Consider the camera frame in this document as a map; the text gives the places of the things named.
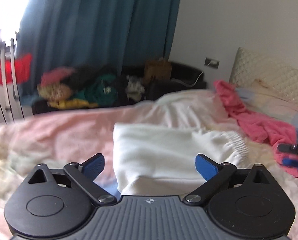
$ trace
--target electrical outlet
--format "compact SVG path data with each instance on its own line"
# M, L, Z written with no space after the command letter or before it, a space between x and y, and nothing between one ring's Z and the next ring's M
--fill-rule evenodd
M218 69L218 67L219 67L219 60L215 60L215 59L207 58L206 57L205 66Z

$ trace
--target curtain fold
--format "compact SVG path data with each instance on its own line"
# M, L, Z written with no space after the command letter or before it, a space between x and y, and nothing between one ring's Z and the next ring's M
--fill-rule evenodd
M169 56L180 0L30 0L17 56L31 53L22 103L37 96L41 76L59 66L142 65Z

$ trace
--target brown box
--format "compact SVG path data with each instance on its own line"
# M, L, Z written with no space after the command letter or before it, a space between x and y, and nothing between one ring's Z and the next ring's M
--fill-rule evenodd
M151 80L166 79L169 80L171 76L172 66L166 60L148 60L145 65L145 73L143 83L149 84Z

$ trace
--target bed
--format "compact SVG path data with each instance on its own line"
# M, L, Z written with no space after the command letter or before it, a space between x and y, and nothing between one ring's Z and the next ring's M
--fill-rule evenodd
M285 72L276 78L278 69ZM291 123L297 127L298 133L297 70L271 57L239 48L230 82L237 85L237 92L248 108ZM278 166L271 147L246 138L237 122L228 118L219 97L209 90L171 93L155 102L144 101L134 106L42 114L9 126L1 125L0 240L11 237L3 218L4 204L38 163L46 163L49 168L61 168L68 162L81 163L101 152L105 156L105 170L95 182L119 197L113 170L114 148L121 153L137 153L139 149L129 141L122 141L121 138L125 138L118 136L117 132L113 138L117 123L159 126L177 131L234 132L240 135L248 148L246 154L250 163L265 164L294 203L296 219L289 237L298 240L298 179Z

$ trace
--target quilted headboard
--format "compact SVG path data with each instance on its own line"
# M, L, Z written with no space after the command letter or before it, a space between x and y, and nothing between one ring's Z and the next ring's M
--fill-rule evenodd
M255 79L262 80L279 96L298 106L297 69L274 57L239 48L229 82L248 87Z

